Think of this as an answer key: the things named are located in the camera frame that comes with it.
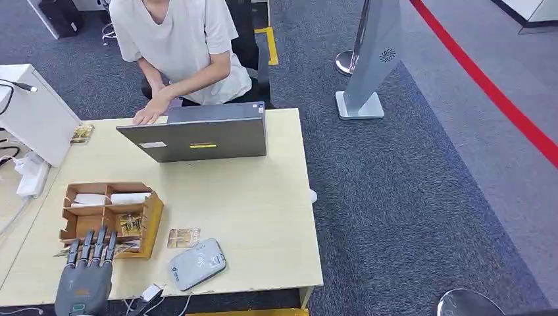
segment white t-shirt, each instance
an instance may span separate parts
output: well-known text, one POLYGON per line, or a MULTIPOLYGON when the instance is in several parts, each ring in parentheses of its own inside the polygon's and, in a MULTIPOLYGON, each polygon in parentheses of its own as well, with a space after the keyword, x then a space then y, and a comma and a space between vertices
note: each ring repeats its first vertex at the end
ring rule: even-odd
POLYGON ((143 57, 170 82, 208 66, 209 54, 230 52, 229 76, 186 99, 221 104, 251 89, 246 68, 232 52, 230 41, 238 33, 225 0, 170 0, 161 24, 153 21, 142 0, 112 0, 110 10, 122 58, 132 62, 143 57))

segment person's hand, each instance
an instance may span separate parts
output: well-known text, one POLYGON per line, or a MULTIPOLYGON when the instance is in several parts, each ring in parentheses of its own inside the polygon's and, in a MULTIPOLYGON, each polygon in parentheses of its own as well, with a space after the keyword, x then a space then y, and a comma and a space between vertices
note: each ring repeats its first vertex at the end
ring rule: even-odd
POLYGON ((132 122, 134 124, 153 124, 157 118, 166 111, 172 98, 167 96, 163 90, 153 94, 153 98, 147 102, 147 105, 139 110, 132 122))

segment yellow sticker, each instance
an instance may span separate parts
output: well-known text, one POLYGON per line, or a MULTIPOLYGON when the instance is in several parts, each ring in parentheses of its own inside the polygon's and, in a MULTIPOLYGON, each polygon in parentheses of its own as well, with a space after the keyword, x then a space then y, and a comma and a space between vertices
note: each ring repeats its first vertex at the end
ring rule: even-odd
POLYGON ((215 144, 209 144, 209 143, 204 143, 204 144, 190 144, 190 148, 192 149, 198 149, 198 148, 214 148, 217 147, 217 145, 215 144))

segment cardboard organizer box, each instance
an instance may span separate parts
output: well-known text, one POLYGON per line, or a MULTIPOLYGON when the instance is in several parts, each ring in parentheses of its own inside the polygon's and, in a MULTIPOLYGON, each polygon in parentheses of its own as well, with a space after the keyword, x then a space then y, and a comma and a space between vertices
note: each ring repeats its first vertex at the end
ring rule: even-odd
POLYGON ((143 258, 149 259, 153 252, 163 202, 157 193, 143 183, 117 182, 117 183, 79 183, 70 184, 66 190, 62 217, 68 221, 66 228, 60 231, 60 241, 64 246, 69 246, 77 238, 83 239, 89 229, 95 230, 93 240, 101 225, 107 227, 105 243, 109 241, 112 231, 116 231, 116 242, 121 244, 132 240, 140 240, 139 249, 128 249, 118 253, 115 258, 143 258), (144 193, 151 195, 143 203, 111 204, 111 195, 116 193, 144 193), (100 206, 71 207, 79 193, 103 194, 106 196, 105 204, 100 206), (120 217, 123 215, 140 215, 141 229, 138 235, 123 236, 120 217))

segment gray carpet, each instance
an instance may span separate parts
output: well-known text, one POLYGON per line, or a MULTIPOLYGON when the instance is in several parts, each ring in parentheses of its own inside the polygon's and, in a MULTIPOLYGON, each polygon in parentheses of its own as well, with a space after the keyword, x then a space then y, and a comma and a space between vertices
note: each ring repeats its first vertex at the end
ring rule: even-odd
MULTIPOLYGON (((77 38, 54 41, 25 2, 0 5, 0 29, 18 34, 2 44, 0 63, 34 64, 83 119, 131 116, 143 105, 138 70, 120 60, 116 45, 100 44, 93 19, 77 38)), ((311 298, 311 314, 431 315, 436 300, 454 287, 479 290, 507 313, 547 307, 403 64, 378 91, 386 118, 337 118, 333 95, 347 79, 332 61, 351 46, 361 5, 272 1, 280 61, 271 70, 273 102, 300 108, 311 186, 318 192, 325 285, 311 298)), ((202 296, 188 311, 293 307, 296 301, 294 291, 202 296)), ((176 315, 183 303, 169 299, 158 314, 176 315)), ((111 315, 123 311, 113 302, 111 315)))
MULTIPOLYGON (((519 24, 487 0, 424 2, 494 84, 558 142, 558 33, 518 35, 519 24)), ((558 307, 558 170, 486 97, 415 8, 401 4, 405 66, 558 307)))

